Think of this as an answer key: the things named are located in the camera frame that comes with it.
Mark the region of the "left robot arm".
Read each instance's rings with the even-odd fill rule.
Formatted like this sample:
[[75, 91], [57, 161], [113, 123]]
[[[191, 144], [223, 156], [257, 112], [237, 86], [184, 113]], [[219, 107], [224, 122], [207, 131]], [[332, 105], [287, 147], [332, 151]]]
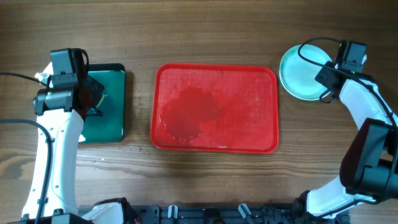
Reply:
[[103, 99], [104, 86], [89, 75], [44, 75], [34, 98], [37, 155], [21, 223], [127, 223], [134, 217], [125, 198], [96, 204], [79, 216], [75, 200], [78, 143], [85, 118]]

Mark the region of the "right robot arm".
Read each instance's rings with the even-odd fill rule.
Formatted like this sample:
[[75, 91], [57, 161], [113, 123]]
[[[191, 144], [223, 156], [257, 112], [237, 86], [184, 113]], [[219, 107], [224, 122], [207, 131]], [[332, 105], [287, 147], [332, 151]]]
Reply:
[[322, 65], [315, 80], [351, 113], [358, 133], [340, 165], [338, 177], [296, 199], [292, 213], [325, 221], [366, 203], [397, 198], [397, 116], [378, 92], [376, 82], [357, 70]]

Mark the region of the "white round plate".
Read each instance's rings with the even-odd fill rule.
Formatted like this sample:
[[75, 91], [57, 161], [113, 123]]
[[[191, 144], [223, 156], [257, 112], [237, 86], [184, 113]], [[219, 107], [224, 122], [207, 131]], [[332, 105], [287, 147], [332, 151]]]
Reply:
[[315, 80], [314, 73], [280, 72], [279, 78], [285, 90], [300, 100], [316, 101], [326, 90]]

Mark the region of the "light blue plate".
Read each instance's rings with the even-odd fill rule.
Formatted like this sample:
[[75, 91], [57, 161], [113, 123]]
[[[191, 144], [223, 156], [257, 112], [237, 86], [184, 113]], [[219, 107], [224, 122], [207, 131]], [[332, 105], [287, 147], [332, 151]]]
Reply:
[[292, 96], [305, 101], [317, 101], [326, 87], [315, 77], [321, 67], [299, 57], [300, 45], [290, 48], [283, 55], [279, 66], [279, 78], [284, 89]]

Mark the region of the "green dish sponge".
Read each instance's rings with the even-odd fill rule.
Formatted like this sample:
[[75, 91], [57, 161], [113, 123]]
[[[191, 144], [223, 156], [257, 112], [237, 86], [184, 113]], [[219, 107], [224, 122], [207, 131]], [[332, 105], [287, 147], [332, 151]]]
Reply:
[[106, 95], [104, 95], [104, 94], [101, 95], [101, 98], [100, 98], [99, 102], [96, 104], [96, 107], [99, 107], [102, 104], [105, 97], [106, 97]]

